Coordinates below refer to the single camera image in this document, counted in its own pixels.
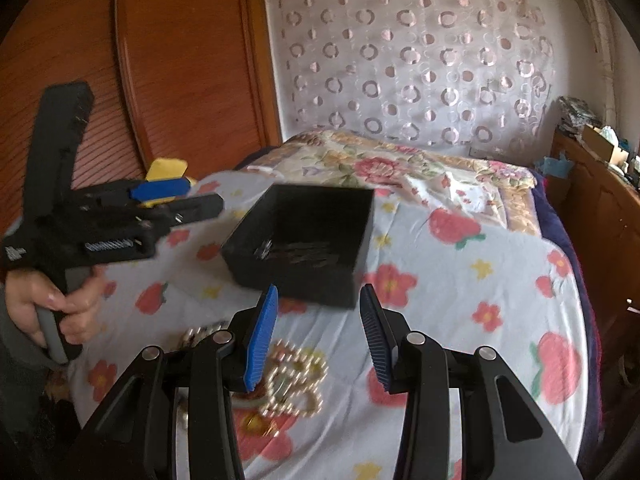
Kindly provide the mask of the person's left hand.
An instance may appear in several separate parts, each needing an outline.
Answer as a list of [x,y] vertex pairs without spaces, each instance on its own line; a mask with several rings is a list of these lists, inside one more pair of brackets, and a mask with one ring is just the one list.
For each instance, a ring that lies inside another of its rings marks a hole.
[[91,269],[89,277],[74,292],[62,292],[42,273],[21,269],[6,274],[4,296],[11,321],[44,348],[37,308],[64,313],[60,330],[70,344],[84,344],[99,331],[98,314],[106,281],[102,266]]

